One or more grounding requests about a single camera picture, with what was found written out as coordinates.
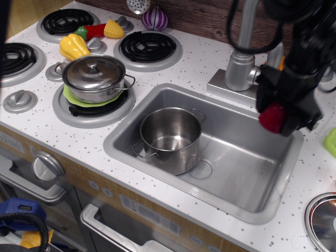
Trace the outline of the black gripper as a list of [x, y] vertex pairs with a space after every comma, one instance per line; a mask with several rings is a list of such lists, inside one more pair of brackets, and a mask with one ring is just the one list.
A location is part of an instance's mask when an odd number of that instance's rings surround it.
[[322, 119], [322, 112], [314, 99], [314, 91], [323, 75], [323, 69], [317, 68], [308, 75], [298, 74], [288, 67], [283, 71], [267, 65], [260, 67], [256, 108], [262, 113], [272, 102], [281, 104], [288, 116], [280, 131], [288, 137], [301, 128], [314, 130]]

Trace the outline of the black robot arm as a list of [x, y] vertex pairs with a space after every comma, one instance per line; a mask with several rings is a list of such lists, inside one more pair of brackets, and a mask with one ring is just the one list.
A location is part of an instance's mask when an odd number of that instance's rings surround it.
[[264, 7], [279, 24], [294, 24], [283, 70], [262, 65], [257, 77], [260, 124], [288, 137], [322, 119], [314, 91], [335, 60], [335, 1], [265, 1]]

